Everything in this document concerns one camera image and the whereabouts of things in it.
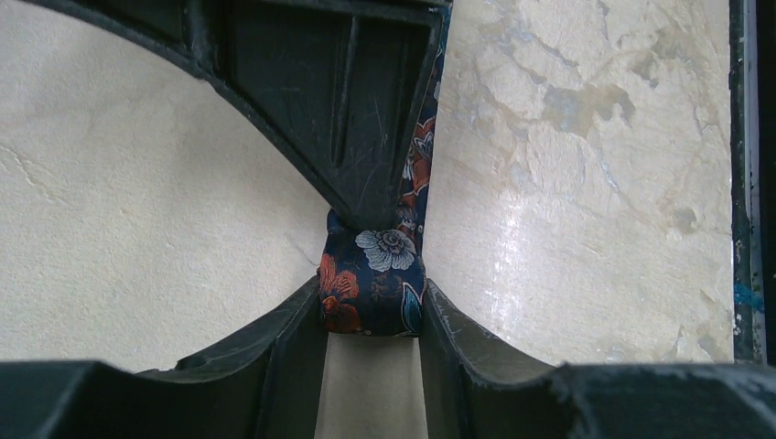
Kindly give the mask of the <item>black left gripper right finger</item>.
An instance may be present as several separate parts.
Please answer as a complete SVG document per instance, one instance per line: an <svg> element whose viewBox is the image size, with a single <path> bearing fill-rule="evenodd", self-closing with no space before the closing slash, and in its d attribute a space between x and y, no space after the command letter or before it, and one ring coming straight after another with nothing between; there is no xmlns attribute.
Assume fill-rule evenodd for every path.
<svg viewBox="0 0 776 439"><path fill-rule="evenodd" d="M438 288L419 339L432 438L772 438L775 371L713 363L552 366Z"/></svg>

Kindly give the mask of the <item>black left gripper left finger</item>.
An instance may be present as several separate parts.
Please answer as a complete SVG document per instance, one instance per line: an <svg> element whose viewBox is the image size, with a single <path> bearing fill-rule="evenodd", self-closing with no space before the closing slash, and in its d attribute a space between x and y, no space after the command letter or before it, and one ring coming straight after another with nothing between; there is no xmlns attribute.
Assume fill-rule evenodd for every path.
<svg viewBox="0 0 776 439"><path fill-rule="evenodd" d="M317 280L169 370L98 360L1 366L4 438L311 438L328 333Z"/></svg>

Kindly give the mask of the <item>navy floral tie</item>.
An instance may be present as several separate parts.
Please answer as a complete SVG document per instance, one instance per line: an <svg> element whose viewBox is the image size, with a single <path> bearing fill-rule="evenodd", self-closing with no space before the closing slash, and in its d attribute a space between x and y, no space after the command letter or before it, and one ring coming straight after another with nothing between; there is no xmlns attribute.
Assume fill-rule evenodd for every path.
<svg viewBox="0 0 776 439"><path fill-rule="evenodd" d="M346 225L334 210L317 270L320 319L332 333L418 337L423 328L426 268L422 250L436 139L438 98L452 9L442 17L431 78L404 160L394 221L386 230Z"/></svg>

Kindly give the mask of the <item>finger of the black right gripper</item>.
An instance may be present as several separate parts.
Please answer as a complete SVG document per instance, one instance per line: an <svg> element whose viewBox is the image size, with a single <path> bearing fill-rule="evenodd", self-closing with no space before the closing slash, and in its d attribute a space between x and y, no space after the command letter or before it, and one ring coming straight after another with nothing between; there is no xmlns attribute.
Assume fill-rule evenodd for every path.
<svg viewBox="0 0 776 439"><path fill-rule="evenodd" d="M448 1L48 1L205 80L357 229L393 222Z"/></svg>

